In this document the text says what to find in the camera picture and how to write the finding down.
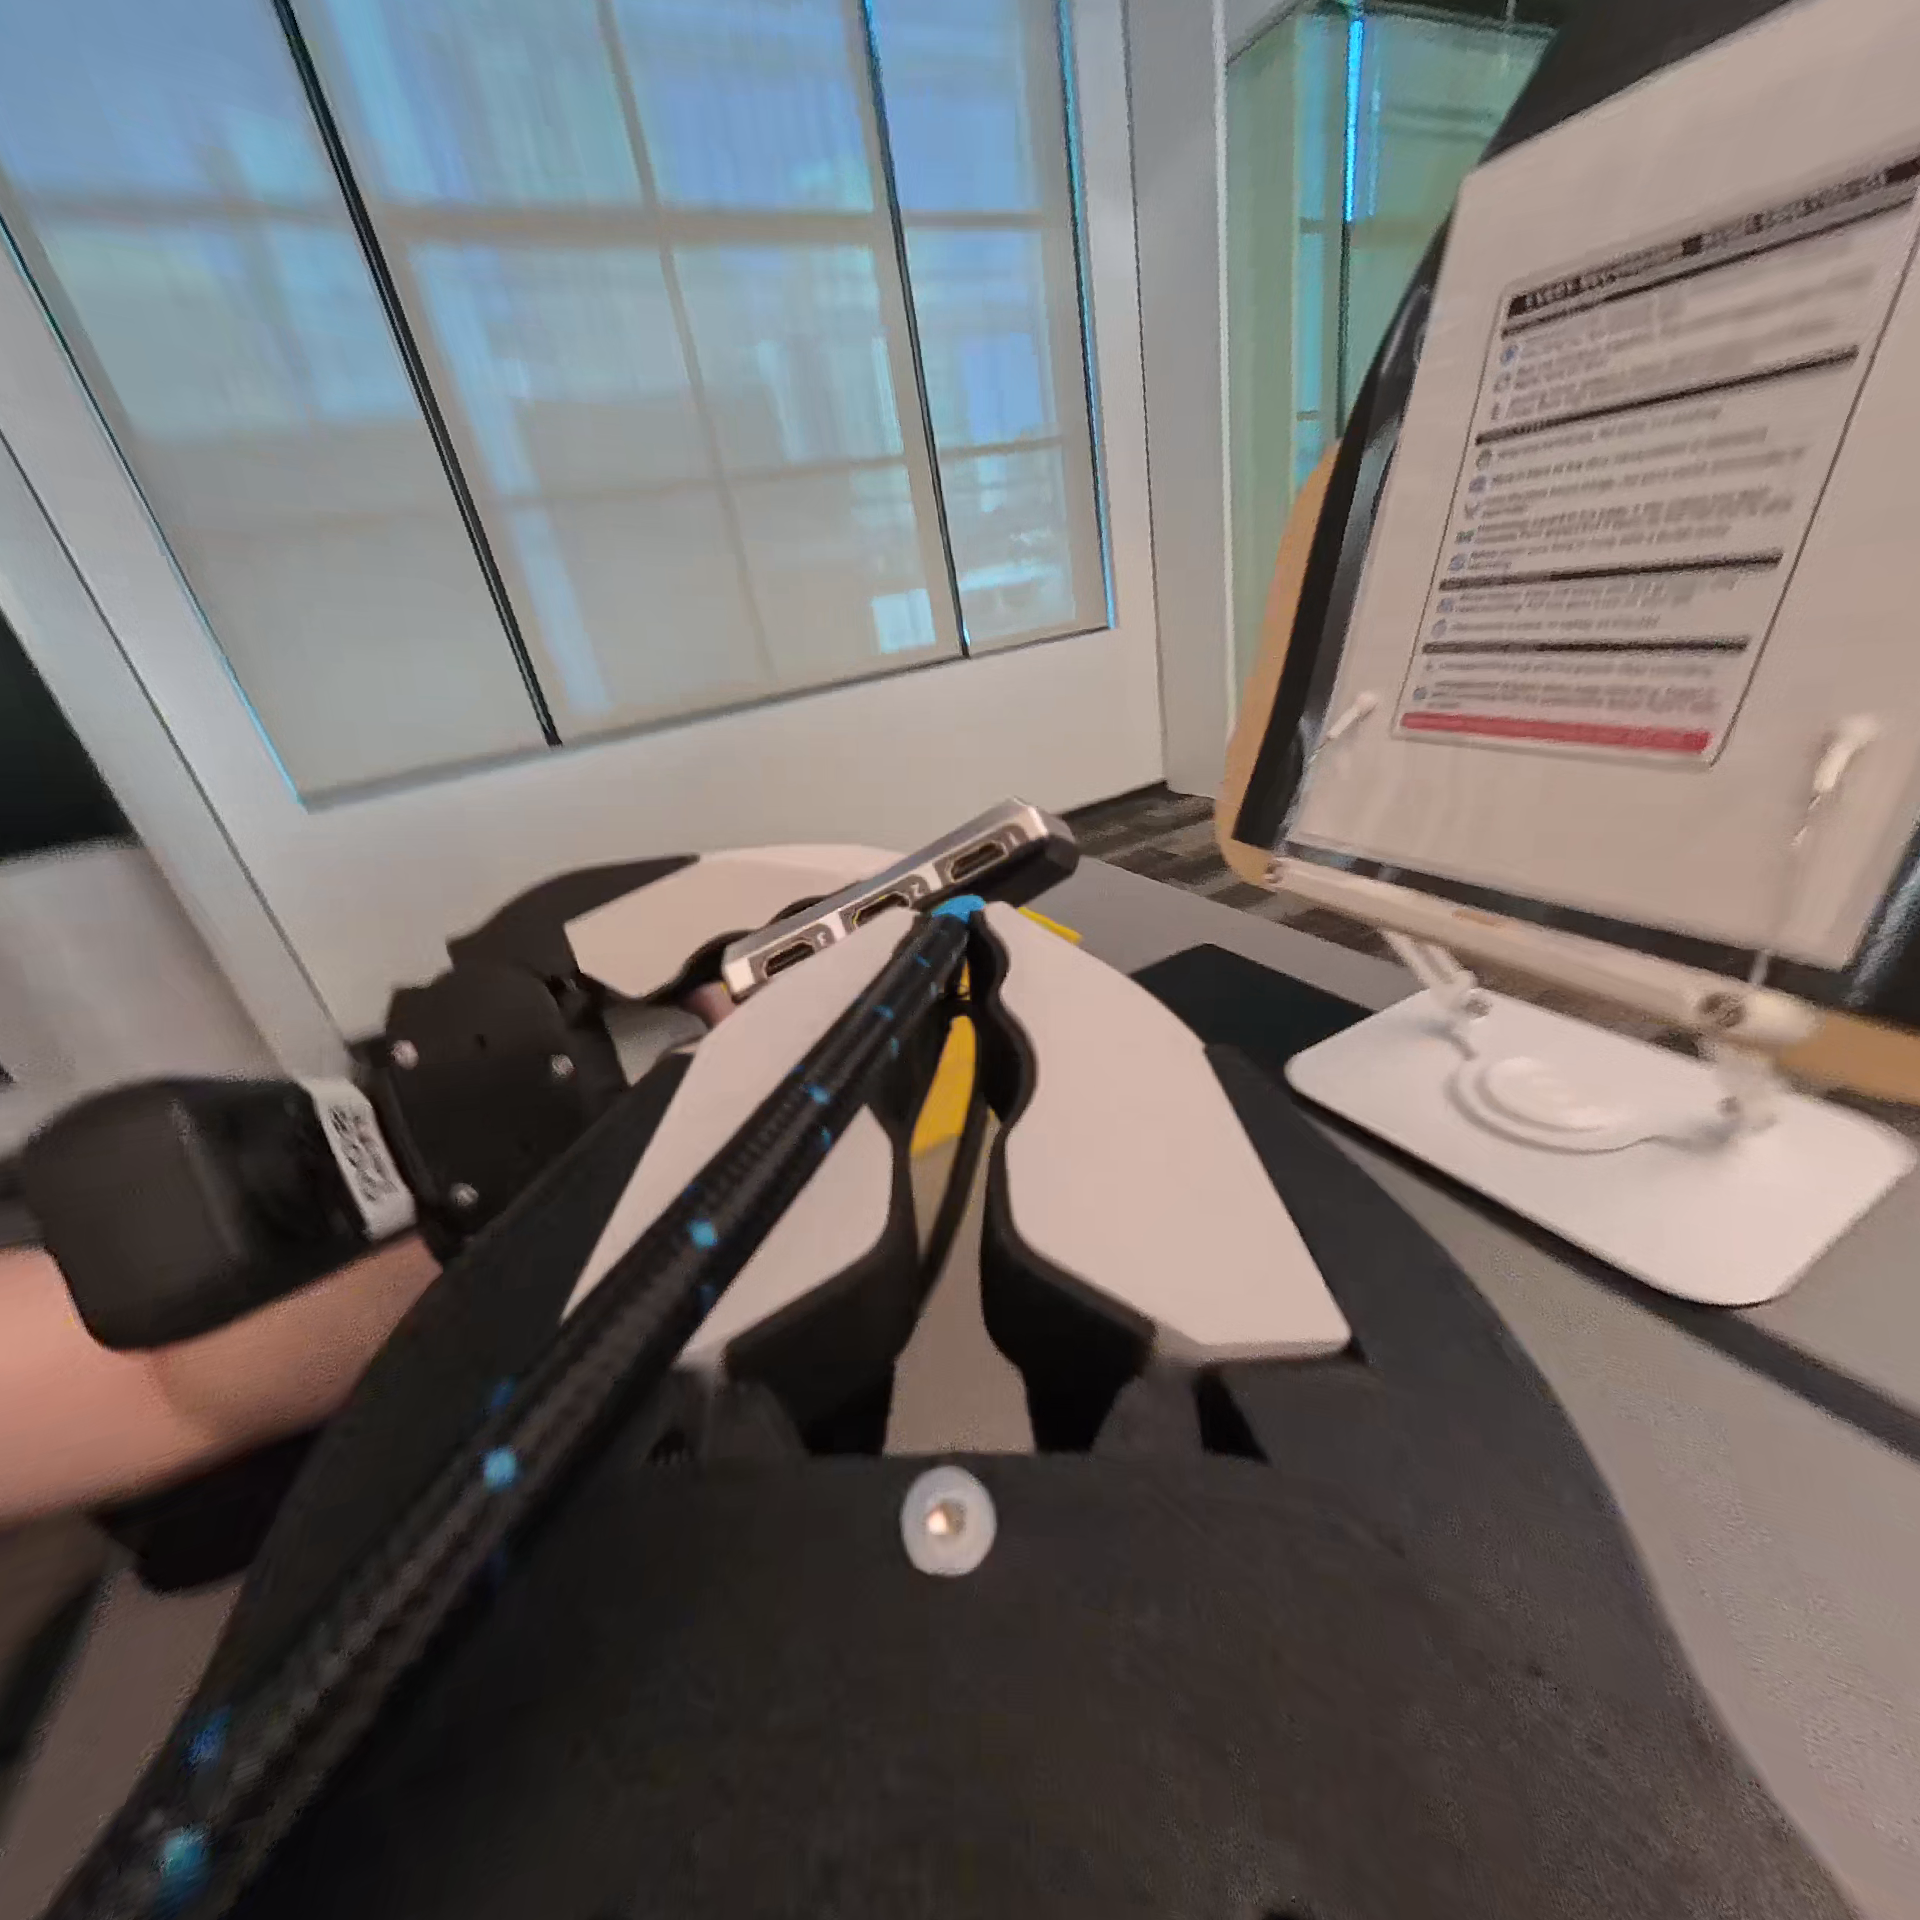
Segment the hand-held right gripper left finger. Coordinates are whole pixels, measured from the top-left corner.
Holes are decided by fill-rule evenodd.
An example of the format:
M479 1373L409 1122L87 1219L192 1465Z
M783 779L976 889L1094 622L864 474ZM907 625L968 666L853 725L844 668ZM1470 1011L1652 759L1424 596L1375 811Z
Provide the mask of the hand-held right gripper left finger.
M607 1217L563 1319L563 1452L648 1404L691 1339L925 1026L947 1029L972 913L912 918L899 948L643 1230Z

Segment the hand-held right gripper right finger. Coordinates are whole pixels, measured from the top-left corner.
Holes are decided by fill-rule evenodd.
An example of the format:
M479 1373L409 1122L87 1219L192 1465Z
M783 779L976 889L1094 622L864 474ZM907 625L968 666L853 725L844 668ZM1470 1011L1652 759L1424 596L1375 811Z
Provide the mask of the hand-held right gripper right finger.
M981 1310L1038 1452L1091 1452L1157 1370L1352 1343L1206 1045L1151 993L989 903L972 922L972 1001L997 1119Z

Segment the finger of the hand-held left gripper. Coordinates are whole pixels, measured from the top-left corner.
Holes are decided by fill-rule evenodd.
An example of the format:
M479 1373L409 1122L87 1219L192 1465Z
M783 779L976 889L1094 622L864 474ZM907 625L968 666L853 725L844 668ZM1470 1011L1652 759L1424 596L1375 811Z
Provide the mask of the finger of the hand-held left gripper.
M758 846L692 858L563 925L583 980L624 1001L667 1001L731 941L899 859L876 846Z

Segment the silver hdmi port hub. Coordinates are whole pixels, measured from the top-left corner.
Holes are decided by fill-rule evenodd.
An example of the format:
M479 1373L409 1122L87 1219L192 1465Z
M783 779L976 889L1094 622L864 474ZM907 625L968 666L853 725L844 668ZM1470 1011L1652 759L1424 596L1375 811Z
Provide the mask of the silver hdmi port hub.
M1079 866L1072 827L1025 799L1001 799L921 851L899 858L871 878L731 941L717 978L731 1001L744 1001L774 977L822 953L884 913L929 913L960 895L1025 906Z

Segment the person's left forearm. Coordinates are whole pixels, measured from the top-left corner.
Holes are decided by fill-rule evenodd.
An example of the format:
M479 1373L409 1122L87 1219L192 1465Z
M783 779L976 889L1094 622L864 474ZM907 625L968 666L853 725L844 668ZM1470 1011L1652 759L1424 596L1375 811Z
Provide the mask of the person's left forearm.
M3 1254L3 1527L117 1505L329 1420L441 1265L397 1238L209 1332L110 1351L44 1251Z

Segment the yellow plastic bin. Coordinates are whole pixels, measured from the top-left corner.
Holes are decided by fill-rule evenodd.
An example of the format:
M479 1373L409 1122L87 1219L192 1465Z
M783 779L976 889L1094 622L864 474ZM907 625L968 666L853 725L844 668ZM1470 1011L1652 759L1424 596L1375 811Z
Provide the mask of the yellow plastic bin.
M1045 1039L1041 1022L1057 1015L1072 994L1061 964L1040 957L1040 940L1083 946L1083 932L1031 906L989 903L972 925L968 957L950 983L950 1022L940 1062L915 1117L912 1153L955 1142L976 1098L1005 1122L1036 1117L1046 1065L1064 1053L1064 1039Z

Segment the clear stand with white base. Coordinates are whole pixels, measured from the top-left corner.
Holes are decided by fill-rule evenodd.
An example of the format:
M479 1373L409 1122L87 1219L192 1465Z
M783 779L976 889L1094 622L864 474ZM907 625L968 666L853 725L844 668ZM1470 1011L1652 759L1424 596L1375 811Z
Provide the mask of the clear stand with white base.
M1420 989L1288 1082L1673 1298L1783 1295L1916 1171L1916 668L1468 714L1344 671L1272 881Z

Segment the tan wooden board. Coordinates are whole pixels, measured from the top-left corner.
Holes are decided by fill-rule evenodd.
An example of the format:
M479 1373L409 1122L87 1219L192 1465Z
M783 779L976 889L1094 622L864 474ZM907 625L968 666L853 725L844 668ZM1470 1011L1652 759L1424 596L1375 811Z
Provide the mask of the tan wooden board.
M1216 849L1237 881L1276 899L1268 881L1272 855L1240 837L1240 804L1252 787L1257 759L1280 697L1288 638L1297 612L1312 539L1321 522L1339 441L1302 479L1283 526L1276 564L1255 625L1255 654L1239 687L1237 716L1214 803ZM1827 1015L1813 1042L1787 1053L1787 1071L1823 1092L1878 1102L1899 1113L1917 1107L1917 1039L1887 1023Z

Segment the printed instruction sheet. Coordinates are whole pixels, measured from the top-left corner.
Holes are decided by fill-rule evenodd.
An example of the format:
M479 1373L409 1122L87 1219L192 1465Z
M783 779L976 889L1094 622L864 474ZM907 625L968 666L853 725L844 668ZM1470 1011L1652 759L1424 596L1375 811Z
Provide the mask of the printed instruction sheet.
M1286 841L1868 969L1916 833L1916 146L1462 292Z

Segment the window with white frame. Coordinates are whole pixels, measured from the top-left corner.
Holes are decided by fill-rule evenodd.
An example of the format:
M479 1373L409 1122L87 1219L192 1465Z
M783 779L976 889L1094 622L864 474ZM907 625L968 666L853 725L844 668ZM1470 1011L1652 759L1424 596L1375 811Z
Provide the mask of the window with white frame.
M4 245L343 799L1107 628L1067 5L4 5Z

